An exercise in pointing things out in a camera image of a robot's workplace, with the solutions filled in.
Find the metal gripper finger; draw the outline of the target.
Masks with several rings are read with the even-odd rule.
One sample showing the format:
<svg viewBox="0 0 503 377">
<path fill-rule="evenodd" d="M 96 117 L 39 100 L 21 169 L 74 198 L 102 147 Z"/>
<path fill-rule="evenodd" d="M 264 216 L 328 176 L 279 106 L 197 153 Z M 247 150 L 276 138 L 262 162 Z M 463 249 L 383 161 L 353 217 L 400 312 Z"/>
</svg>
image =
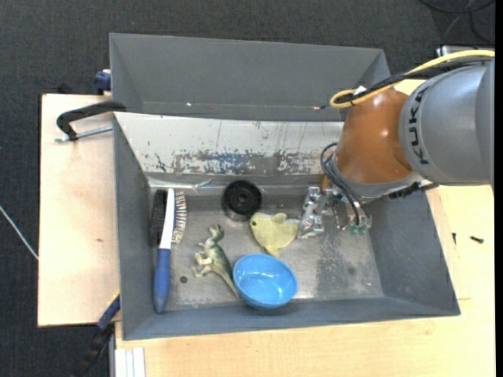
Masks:
<svg viewBox="0 0 503 377">
<path fill-rule="evenodd" d="M 318 214 L 305 214 L 299 220 L 299 229 L 297 237 L 307 239 L 313 236 L 321 235 L 325 231 L 323 218 Z"/>
<path fill-rule="evenodd" d="M 303 204 L 303 214 L 306 216 L 322 215 L 325 210 L 326 196 L 320 187 L 310 186 Z"/>
</svg>

